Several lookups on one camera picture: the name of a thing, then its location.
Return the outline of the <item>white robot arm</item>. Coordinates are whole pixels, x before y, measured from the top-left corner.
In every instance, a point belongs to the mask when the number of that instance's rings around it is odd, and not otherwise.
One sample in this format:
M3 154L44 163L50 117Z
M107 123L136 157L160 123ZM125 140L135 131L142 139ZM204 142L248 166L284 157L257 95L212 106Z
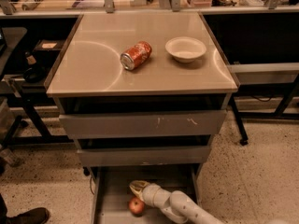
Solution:
M129 187L144 204L158 208L176 224L186 224L188 221L193 224L224 224L182 191L170 192L144 180L134 180Z

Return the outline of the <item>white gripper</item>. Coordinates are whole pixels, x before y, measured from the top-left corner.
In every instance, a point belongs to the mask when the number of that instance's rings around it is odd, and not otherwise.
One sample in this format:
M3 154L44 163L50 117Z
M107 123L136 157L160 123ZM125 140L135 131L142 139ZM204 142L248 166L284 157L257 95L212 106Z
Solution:
M159 209L169 206L171 192L157 184L149 184L145 180L134 180L130 183L130 187L132 193L146 205Z

